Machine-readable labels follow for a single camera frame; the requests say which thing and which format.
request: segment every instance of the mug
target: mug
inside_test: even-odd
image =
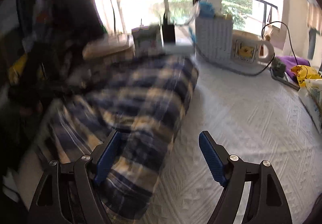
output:
[[[266,45],[268,54],[260,56],[260,48]],[[274,55],[274,47],[268,42],[262,40],[260,36],[255,34],[233,30],[232,45],[231,45],[231,58],[239,63],[252,64],[256,62],[269,63]]]

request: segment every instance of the ribbed white container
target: ribbed white container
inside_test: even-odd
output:
[[[210,62],[230,62],[232,20],[196,17],[195,27],[197,46],[202,55]]]

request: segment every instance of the blue rubber pad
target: blue rubber pad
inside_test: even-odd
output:
[[[219,182],[222,187],[226,187],[228,180],[225,177],[223,163],[218,157],[210,141],[207,139],[206,135],[202,132],[199,135],[199,147],[214,180]]]
[[[101,157],[96,166],[96,176],[94,178],[94,183],[99,185],[102,181],[107,178],[107,175],[113,165],[116,152],[118,150],[121,140],[121,133],[116,132],[112,137],[112,140],[102,153]]]

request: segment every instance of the plaid fabric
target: plaid fabric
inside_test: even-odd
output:
[[[115,128],[121,145],[107,179],[98,187],[114,223],[133,223],[147,210],[166,155],[197,83],[189,58],[158,56],[93,72],[96,90],[75,96],[50,122],[41,151],[50,160],[76,161]]]

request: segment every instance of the silver bolt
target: silver bolt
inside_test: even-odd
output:
[[[91,159],[90,155],[84,155],[82,156],[82,161],[89,161]]]
[[[230,155],[229,157],[232,161],[237,161],[239,157],[237,155]]]
[[[57,164],[56,160],[49,161],[49,166],[51,167],[56,166],[56,164]]]
[[[269,167],[269,166],[270,166],[270,162],[269,162],[269,161],[263,161],[263,164],[264,164],[264,166],[266,166],[266,167]]]

